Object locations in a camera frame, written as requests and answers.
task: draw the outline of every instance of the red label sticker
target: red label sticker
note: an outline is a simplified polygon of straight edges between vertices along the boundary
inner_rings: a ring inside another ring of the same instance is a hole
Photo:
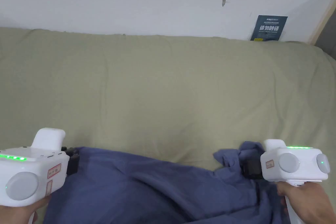
[[[47,183],[47,188],[45,189],[45,195],[48,196],[52,193],[53,181]]]
[[[47,178],[50,179],[51,177],[55,176],[60,171],[61,171],[61,164],[58,164],[58,165],[56,165],[53,168],[48,170]]]
[[[266,169],[272,168],[272,167],[274,167],[274,161],[273,160],[269,160],[268,162],[266,162]]]

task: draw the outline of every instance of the blue cloth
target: blue cloth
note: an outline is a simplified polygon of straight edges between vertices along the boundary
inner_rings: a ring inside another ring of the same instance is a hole
[[[275,185],[248,180],[240,160],[262,145],[220,150],[216,171],[94,148],[80,148],[80,166],[54,192],[44,223],[280,224]]]

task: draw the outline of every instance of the green led light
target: green led light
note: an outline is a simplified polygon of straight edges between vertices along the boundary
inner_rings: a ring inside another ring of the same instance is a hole
[[[9,156],[9,155],[0,155],[0,158],[12,159],[17,161],[26,161],[27,158],[20,156]]]
[[[289,149],[310,149],[310,147],[295,147],[295,146],[287,146]]]

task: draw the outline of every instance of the dark blue poster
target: dark blue poster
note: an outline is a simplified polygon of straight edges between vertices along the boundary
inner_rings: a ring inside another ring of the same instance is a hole
[[[251,40],[279,40],[288,17],[259,15]]]

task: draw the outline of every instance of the round gray button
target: round gray button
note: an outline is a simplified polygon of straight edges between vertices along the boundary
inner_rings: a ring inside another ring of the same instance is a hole
[[[330,165],[328,158],[324,154],[318,154],[316,157],[317,165],[323,173],[328,174],[330,172]]]
[[[32,172],[19,172],[6,184],[7,195],[14,200],[24,200],[32,196],[39,185],[36,174]]]
[[[279,165],[285,172],[296,172],[300,166],[298,158],[292,153],[281,154],[279,158]]]

